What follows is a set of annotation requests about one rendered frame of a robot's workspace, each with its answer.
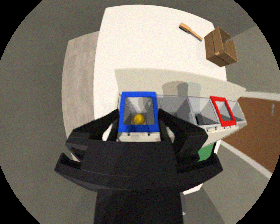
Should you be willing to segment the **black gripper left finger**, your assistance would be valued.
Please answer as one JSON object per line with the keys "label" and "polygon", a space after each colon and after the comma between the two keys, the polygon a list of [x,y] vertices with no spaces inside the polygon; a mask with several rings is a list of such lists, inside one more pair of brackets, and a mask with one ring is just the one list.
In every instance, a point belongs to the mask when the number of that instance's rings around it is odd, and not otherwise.
{"label": "black gripper left finger", "polygon": [[106,141],[117,141],[119,119],[119,109],[115,109],[105,116],[73,129],[69,136],[103,140],[103,134],[112,125]]}

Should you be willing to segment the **grey slanted cover panel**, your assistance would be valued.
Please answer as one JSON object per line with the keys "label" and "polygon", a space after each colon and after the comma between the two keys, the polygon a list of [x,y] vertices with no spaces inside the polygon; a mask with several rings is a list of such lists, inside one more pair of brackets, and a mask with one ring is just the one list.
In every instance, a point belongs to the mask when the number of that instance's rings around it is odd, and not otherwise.
{"label": "grey slanted cover panel", "polygon": [[[156,92],[158,109],[177,112],[178,118],[205,129],[208,139],[204,147],[247,125],[237,102],[246,89],[236,84],[202,74],[171,69],[117,68],[114,72],[119,91],[114,110],[120,111],[122,92]],[[221,127],[210,96],[226,98],[236,125]],[[134,123],[134,117],[131,119],[131,112],[147,112],[147,125],[155,125],[152,97],[125,98],[123,125],[137,125]],[[202,113],[205,125],[199,124],[194,112]],[[159,132],[118,132],[117,141],[154,142],[161,139]]]}

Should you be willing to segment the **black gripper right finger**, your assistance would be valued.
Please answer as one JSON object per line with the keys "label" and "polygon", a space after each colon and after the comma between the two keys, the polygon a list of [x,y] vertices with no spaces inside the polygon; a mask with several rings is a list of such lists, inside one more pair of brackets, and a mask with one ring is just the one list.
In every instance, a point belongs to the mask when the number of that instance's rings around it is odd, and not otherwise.
{"label": "black gripper right finger", "polygon": [[[173,142],[165,124],[174,133]],[[161,141],[172,142],[176,158],[179,155],[198,152],[208,139],[205,129],[175,117],[162,109],[158,109],[158,126]]]}

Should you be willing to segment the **yellow marble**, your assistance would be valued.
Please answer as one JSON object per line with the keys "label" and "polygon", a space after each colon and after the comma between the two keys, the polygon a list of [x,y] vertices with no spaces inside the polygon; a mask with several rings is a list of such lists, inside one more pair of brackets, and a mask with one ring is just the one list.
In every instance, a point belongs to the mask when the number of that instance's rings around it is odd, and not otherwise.
{"label": "yellow marble", "polygon": [[142,114],[136,114],[134,116],[134,122],[138,125],[142,124],[144,122],[144,116]]}

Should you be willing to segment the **green tray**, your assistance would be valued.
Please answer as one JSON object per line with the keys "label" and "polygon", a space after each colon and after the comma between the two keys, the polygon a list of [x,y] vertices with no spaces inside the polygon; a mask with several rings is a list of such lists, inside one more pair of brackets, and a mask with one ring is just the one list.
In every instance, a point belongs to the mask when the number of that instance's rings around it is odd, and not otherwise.
{"label": "green tray", "polygon": [[[217,142],[216,142],[217,143]],[[198,154],[200,156],[200,160],[206,160],[209,158],[209,156],[214,153],[215,147],[216,147],[216,143],[213,143],[209,146],[203,147],[198,151]]]}

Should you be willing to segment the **brown cardboard box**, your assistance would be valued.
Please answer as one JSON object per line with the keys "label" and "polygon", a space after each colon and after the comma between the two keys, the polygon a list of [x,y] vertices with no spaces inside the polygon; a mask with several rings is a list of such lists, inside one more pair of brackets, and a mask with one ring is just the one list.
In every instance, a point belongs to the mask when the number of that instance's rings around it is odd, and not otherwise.
{"label": "brown cardboard box", "polygon": [[207,34],[204,37],[206,59],[219,67],[236,63],[238,58],[234,40],[231,39],[226,43],[226,40],[231,37],[220,27],[215,28]]}

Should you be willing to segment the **blue square funnel rim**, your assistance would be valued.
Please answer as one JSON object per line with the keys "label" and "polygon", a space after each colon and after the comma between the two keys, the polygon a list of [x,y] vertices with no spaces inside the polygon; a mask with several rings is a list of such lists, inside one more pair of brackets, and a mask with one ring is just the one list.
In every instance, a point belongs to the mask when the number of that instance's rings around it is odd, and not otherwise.
{"label": "blue square funnel rim", "polygon": [[[152,97],[155,125],[123,125],[125,97]],[[159,132],[156,92],[122,92],[118,132]]]}

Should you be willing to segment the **red rectangular band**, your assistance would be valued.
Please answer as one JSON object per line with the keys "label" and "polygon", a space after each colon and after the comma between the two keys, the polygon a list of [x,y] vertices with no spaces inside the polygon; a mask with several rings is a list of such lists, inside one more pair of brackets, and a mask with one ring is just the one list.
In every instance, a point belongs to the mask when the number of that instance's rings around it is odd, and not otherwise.
{"label": "red rectangular band", "polygon": [[[219,117],[219,120],[220,120],[220,123],[221,123],[221,127],[236,125],[235,118],[234,118],[234,116],[233,116],[233,113],[232,113],[232,111],[231,111],[231,109],[230,109],[230,106],[229,106],[229,104],[228,104],[226,98],[215,97],[215,96],[210,96],[210,98],[211,98],[211,100],[212,100],[212,103],[213,103],[213,105],[214,105],[214,107],[215,107],[215,110],[216,110],[216,112],[217,112],[217,115],[218,115],[218,117]],[[220,114],[220,112],[219,112],[219,109],[218,109],[218,107],[217,107],[215,101],[222,101],[222,102],[225,102],[225,103],[226,103],[227,108],[228,108],[228,110],[229,110],[229,112],[230,112],[230,115],[231,115],[233,121],[223,121],[223,120],[222,120],[221,114]]]}

